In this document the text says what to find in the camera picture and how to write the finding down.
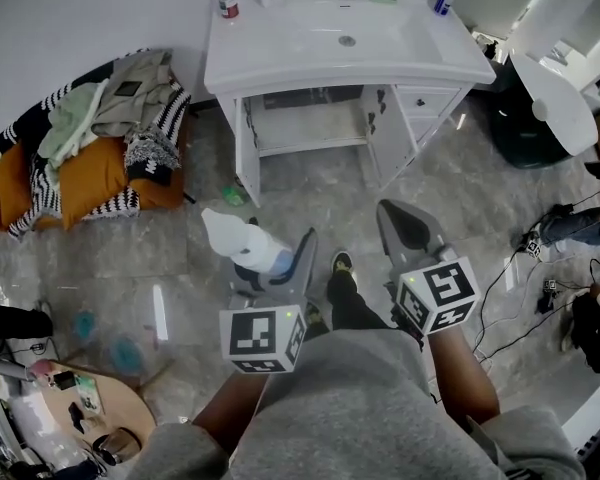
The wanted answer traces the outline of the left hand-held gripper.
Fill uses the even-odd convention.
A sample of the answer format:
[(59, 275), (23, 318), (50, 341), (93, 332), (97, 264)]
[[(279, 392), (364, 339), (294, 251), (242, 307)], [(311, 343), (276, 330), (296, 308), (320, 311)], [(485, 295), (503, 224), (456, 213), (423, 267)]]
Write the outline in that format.
[(261, 274), (231, 263), (228, 308), (219, 313), (222, 358), (245, 374), (278, 374), (294, 371), (307, 331), (304, 312), (306, 291), (318, 246), (317, 231), (310, 227), (302, 237), (290, 268), (267, 281)]

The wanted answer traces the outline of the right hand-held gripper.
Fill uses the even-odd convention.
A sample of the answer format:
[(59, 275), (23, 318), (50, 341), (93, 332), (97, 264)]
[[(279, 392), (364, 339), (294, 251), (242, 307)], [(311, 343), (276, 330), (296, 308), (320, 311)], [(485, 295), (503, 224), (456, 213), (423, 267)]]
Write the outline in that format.
[(427, 336), (465, 322), (480, 298), (470, 261), (430, 213), (403, 201), (378, 203), (378, 229), (392, 269), (392, 321)]

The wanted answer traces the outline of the white spray bottle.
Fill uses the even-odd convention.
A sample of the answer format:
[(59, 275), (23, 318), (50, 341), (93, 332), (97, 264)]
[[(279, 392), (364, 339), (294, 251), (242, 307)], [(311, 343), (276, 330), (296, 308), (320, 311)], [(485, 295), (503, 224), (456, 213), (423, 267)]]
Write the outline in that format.
[(293, 249), (258, 225), (210, 208), (201, 217), (210, 247), (218, 255), (260, 274), (280, 276), (291, 269)]

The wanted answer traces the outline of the person's right forearm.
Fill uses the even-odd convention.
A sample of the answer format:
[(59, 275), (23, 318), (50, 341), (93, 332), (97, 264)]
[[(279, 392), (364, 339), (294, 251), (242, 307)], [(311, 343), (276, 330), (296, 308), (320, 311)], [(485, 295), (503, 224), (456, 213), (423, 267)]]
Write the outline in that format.
[(497, 393), (463, 330), (454, 326), (427, 336), (439, 394), (447, 414), (464, 430), (500, 414)]

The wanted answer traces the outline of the person's left forearm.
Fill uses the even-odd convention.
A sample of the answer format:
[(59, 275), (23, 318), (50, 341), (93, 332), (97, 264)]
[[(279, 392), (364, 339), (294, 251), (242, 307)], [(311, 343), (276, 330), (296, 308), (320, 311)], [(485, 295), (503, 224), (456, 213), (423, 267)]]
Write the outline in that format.
[(204, 429), (231, 455), (256, 412), (268, 379), (268, 374), (233, 373), (192, 424)]

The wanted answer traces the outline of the person's right leg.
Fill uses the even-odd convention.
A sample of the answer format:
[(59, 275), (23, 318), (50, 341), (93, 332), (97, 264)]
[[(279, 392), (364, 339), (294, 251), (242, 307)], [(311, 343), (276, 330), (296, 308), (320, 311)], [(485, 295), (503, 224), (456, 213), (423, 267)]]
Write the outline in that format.
[(333, 330), (387, 330), (389, 326), (358, 293), (352, 275), (337, 270), (327, 284), (327, 300), (332, 306)]

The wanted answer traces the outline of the white cabinet door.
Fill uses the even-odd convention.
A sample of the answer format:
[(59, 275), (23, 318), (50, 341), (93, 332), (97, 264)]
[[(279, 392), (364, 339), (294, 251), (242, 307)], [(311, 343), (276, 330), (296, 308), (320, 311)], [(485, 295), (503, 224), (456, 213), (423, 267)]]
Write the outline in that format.
[(365, 85), (360, 103), (372, 164), (384, 189), (415, 158), (416, 141), (394, 86)]
[(256, 207), (260, 206), (260, 155), (253, 125), (251, 100), (236, 102), (236, 175)]

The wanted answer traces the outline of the dark green bin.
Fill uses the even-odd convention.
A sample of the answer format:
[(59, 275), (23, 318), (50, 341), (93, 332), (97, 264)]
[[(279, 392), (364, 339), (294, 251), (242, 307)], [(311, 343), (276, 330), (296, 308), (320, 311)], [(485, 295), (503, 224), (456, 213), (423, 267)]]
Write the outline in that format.
[(533, 114), (533, 99), (510, 59), (494, 85), (496, 90), (486, 97), (488, 123), (492, 142), (509, 164), (536, 169), (570, 157), (549, 126)]

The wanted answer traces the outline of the speckled black white knit garment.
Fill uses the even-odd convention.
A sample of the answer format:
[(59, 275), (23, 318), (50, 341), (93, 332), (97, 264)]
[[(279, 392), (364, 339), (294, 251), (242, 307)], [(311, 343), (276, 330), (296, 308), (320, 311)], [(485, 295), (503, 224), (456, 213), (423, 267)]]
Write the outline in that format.
[(124, 139), (124, 166), (129, 181), (148, 180), (169, 186), (175, 170), (181, 167), (174, 143), (157, 126), (133, 131)]

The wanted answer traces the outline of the small round wooden table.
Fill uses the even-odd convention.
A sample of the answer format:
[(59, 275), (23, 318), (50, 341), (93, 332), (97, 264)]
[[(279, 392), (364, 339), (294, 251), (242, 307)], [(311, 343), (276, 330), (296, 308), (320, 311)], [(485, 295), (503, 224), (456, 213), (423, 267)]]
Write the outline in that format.
[[(117, 428), (126, 428), (140, 440), (141, 449), (146, 446), (156, 428), (156, 420), (138, 388), (129, 386), (115, 376), (53, 360), (42, 360), (38, 366), (41, 373), (37, 380), (44, 403), (63, 433), (92, 446), (100, 436)], [(82, 406), (75, 387), (75, 374), (83, 374), (96, 380), (102, 414), (94, 414)], [(72, 402), (79, 406), (84, 415), (84, 434), (72, 426), (68, 412)]]

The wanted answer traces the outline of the beige jacket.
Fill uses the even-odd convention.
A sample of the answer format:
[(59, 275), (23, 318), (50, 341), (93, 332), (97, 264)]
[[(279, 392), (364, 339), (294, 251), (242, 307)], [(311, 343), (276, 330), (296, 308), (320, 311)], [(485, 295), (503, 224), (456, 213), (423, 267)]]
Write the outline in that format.
[(122, 137), (145, 129), (172, 97), (170, 49), (150, 49), (117, 59), (91, 132)]

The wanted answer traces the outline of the green white packet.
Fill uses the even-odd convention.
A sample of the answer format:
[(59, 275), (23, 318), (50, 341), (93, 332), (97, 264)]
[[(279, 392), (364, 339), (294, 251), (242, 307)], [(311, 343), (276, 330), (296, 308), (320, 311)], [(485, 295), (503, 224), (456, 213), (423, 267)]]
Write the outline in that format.
[(96, 380), (83, 374), (75, 374), (74, 378), (75, 387), (82, 406), (94, 414), (102, 414), (102, 403)]

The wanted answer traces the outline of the metal mug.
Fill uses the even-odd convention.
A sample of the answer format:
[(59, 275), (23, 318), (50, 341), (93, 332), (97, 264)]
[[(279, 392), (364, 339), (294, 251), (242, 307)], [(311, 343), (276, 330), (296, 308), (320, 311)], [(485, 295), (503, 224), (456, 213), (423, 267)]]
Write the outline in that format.
[(107, 465), (116, 466), (138, 455), (141, 442), (130, 430), (117, 428), (97, 438), (92, 444), (92, 450)]

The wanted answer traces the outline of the white curved counter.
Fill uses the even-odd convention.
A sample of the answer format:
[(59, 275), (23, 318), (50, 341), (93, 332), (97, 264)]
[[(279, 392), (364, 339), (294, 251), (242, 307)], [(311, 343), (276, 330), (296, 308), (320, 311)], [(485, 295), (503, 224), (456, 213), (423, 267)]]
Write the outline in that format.
[(600, 374), (587, 370), (581, 380), (572, 384), (574, 393), (569, 398), (573, 409), (562, 429), (574, 451), (600, 430)]

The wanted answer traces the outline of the light green garment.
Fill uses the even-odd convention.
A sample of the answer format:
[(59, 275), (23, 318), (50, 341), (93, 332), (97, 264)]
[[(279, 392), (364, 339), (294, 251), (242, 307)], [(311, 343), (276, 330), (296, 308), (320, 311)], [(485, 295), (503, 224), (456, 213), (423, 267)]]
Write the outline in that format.
[(42, 139), (37, 154), (47, 160), (49, 169), (58, 170), (96, 138), (91, 126), (103, 93), (109, 83), (85, 83), (67, 93), (49, 113), (51, 128)]

